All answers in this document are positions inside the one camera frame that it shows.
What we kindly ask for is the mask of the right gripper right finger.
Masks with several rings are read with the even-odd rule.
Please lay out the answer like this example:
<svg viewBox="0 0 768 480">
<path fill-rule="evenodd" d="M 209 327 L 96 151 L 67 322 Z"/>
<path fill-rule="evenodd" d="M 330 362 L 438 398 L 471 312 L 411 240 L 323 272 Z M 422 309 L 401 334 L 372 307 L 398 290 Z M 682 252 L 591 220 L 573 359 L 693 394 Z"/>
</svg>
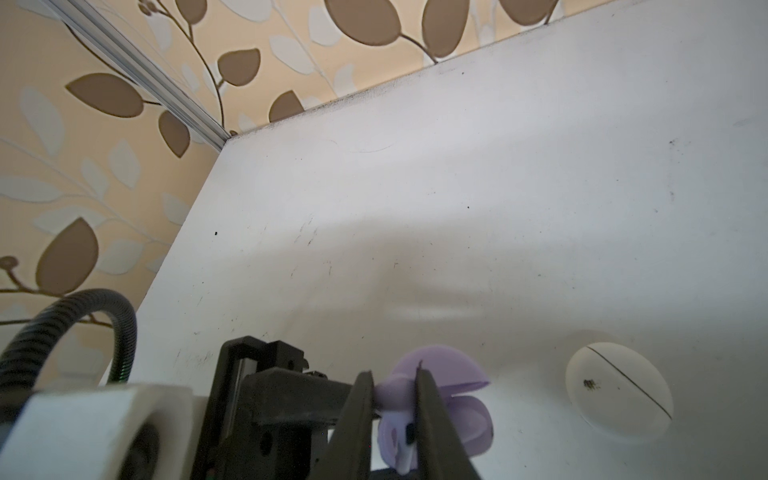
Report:
<svg viewBox="0 0 768 480">
<path fill-rule="evenodd" d="M 424 480 L 480 480 L 431 372 L 422 367 L 416 371 L 415 394 L 419 477 Z"/>
</svg>

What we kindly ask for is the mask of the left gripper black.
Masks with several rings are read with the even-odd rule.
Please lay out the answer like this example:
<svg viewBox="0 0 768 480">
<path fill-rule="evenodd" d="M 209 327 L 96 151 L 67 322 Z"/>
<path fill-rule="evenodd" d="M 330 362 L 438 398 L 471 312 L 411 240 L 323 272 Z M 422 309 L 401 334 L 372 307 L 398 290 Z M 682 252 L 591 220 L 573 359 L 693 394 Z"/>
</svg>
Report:
<svg viewBox="0 0 768 480">
<path fill-rule="evenodd" d="M 352 387 L 307 368 L 303 351 L 282 341 L 225 342 L 191 478 L 308 478 Z"/>
</svg>

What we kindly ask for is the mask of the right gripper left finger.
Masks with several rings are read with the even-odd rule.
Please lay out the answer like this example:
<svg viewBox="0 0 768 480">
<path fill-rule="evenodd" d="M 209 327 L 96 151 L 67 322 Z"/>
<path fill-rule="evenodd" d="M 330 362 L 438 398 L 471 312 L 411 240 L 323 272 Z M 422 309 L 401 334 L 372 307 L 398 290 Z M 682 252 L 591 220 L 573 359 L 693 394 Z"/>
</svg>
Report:
<svg viewBox="0 0 768 480">
<path fill-rule="evenodd" d="M 309 480 L 367 480 L 371 471 L 374 381 L 360 373 L 345 401 L 325 452 L 310 471 Z"/>
</svg>

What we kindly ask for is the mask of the purple earbud charging case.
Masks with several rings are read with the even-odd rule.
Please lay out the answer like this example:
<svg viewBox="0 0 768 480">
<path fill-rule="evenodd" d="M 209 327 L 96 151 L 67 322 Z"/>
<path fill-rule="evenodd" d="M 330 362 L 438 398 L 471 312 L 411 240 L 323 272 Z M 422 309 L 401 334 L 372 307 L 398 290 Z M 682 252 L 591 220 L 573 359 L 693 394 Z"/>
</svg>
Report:
<svg viewBox="0 0 768 480">
<path fill-rule="evenodd" d="M 405 355 L 382 382 L 408 378 L 413 380 L 415 385 L 419 367 L 431 372 L 467 455 L 474 457 L 488 451 L 493 443 L 493 422 L 485 404 L 472 395 L 490 384 L 490 379 L 481 367 L 468 355 L 453 347 L 429 345 Z M 417 464 L 416 449 L 411 471 L 417 468 Z"/>
</svg>

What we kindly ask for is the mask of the white earbud charging case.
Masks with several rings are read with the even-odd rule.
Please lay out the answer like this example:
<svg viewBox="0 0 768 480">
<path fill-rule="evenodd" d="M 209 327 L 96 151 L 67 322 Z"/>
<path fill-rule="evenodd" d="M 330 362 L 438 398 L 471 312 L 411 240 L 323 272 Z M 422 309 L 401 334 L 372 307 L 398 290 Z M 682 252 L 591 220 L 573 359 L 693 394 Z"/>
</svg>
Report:
<svg viewBox="0 0 768 480">
<path fill-rule="evenodd" d="M 565 386 L 579 415 L 616 442 L 650 443 L 673 421 L 672 393 L 659 370 L 617 343 L 596 342 L 579 349 L 566 366 Z"/>
</svg>

